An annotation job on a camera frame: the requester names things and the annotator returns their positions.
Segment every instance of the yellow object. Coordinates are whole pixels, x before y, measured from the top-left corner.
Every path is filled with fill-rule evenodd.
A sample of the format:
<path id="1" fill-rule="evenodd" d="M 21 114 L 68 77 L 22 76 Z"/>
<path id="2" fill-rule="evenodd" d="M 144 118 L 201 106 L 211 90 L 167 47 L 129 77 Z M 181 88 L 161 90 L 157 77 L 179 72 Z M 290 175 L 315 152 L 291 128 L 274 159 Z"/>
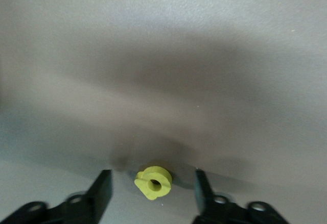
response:
<path id="1" fill-rule="evenodd" d="M 135 185 L 149 200 L 167 195 L 172 189 L 172 176 L 159 166 L 151 166 L 137 173 Z"/>

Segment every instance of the gray surface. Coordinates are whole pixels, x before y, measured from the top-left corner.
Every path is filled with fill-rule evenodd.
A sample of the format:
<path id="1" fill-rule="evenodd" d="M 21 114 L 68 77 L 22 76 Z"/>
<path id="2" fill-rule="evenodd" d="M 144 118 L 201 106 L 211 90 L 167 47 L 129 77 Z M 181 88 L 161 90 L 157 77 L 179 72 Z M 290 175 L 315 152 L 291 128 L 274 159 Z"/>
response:
<path id="1" fill-rule="evenodd" d="M 324 223 L 326 19 L 326 0 L 0 0 L 0 217 L 109 167 L 103 223 L 190 223 L 200 167 Z M 154 202 L 132 181 L 149 162 L 177 184 Z"/>

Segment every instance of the screw hole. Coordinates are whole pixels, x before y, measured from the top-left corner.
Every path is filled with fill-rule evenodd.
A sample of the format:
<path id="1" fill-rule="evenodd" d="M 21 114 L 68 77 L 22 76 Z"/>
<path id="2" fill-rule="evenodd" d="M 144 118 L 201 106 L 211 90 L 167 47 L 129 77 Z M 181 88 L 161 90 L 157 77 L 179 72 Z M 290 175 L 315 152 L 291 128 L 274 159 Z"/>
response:
<path id="1" fill-rule="evenodd" d="M 42 205 L 34 205 L 30 209 L 28 209 L 28 212 L 33 212 L 33 211 L 39 210 L 41 208 L 42 208 Z"/>
<path id="2" fill-rule="evenodd" d="M 226 203 L 226 199 L 222 196 L 216 196 L 215 197 L 215 202 L 218 204 L 225 204 Z"/>
<path id="3" fill-rule="evenodd" d="M 152 191 L 160 191 L 161 190 L 161 184 L 159 181 L 151 179 L 148 181 L 148 186 Z"/>
<path id="4" fill-rule="evenodd" d="M 75 204 L 75 203 L 80 202 L 81 200 L 82 200 L 82 197 L 75 197 L 75 198 L 70 200 L 70 203 Z"/>
<path id="5" fill-rule="evenodd" d="M 255 209 L 255 210 L 258 210 L 258 211 L 265 211 L 266 210 L 266 208 L 261 204 L 253 204 L 252 208 Z"/>
<path id="6" fill-rule="evenodd" d="M 151 179 L 150 180 L 154 185 L 161 185 L 159 181 Z"/>

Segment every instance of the white floor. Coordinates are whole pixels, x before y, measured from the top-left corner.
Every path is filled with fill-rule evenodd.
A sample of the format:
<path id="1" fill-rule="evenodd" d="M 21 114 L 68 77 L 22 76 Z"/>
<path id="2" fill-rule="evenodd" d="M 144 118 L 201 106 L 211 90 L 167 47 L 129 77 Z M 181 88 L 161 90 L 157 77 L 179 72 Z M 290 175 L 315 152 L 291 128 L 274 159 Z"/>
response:
<path id="1" fill-rule="evenodd" d="M 191 223 L 196 167 L 327 217 L 326 0 L 0 0 L 0 219 L 114 170 L 103 223 Z M 139 167 L 174 174 L 148 201 Z"/>

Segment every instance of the yellow foam piece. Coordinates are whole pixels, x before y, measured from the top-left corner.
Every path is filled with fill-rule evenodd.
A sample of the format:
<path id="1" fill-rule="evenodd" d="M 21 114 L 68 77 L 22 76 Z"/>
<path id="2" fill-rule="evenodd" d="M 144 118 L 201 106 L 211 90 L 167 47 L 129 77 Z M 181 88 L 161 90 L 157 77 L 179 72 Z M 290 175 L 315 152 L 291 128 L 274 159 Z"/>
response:
<path id="1" fill-rule="evenodd" d="M 151 166 L 137 173 L 135 185 L 149 200 L 167 195 L 172 189 L 172 176 L 160 166 Z"/>

